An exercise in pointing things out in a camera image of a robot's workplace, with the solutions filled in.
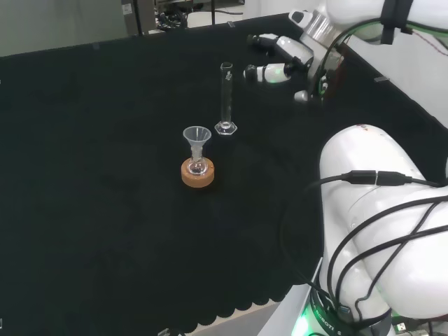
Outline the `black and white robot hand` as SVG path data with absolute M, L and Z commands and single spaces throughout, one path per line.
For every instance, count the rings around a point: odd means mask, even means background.
M 284 63 L 265 66 L 248 65 L 243 76 L 250 83 L 284 83 L 289 81 L 295 73 L 307 74 L 314 61 L 314 53 L 309 47 L 287 36 L 248 35 L 247 43 L 257 50 L 264 50 L 274 55 L 279 54 L 285 59 Z

